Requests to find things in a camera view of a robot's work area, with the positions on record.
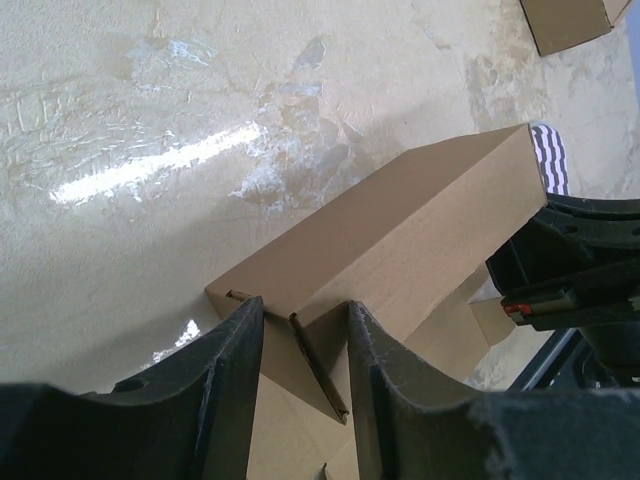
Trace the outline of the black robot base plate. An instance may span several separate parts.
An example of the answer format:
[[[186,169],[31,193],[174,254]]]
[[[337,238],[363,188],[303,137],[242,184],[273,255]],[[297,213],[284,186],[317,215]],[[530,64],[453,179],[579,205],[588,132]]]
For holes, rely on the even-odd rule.
[[[510,390],[617,388],[576,329],[553,333],[509,387]]]

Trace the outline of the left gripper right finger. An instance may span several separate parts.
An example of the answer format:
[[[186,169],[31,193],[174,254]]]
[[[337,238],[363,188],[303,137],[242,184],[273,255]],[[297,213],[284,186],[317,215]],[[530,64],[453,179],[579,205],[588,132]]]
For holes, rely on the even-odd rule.
[[[363,479],[635,479],[635,389],[471,388],[348,307],[348,358]]]

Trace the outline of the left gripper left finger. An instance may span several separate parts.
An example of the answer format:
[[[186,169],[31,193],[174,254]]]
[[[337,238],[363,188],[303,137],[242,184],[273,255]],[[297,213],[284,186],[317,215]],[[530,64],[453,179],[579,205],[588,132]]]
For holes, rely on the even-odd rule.
[[[245,478],[263,334],[251,297],[108,394],[2,385],[2,478]]]

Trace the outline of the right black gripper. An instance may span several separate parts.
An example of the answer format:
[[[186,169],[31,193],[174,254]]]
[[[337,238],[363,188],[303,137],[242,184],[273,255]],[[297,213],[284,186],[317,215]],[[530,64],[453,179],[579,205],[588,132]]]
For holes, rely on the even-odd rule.
[[[576,329],[605,368],[638,369],[638,200],[550,194],[486,265],[516,325]]]

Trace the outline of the purple black striped sponge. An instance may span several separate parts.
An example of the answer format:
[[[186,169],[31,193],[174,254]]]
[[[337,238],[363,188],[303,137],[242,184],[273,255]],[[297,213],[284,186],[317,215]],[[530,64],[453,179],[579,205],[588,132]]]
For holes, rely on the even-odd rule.
[[[568,156],[561,135],[546,123],[530,123],[529,127],[546,191],[568,196]]]

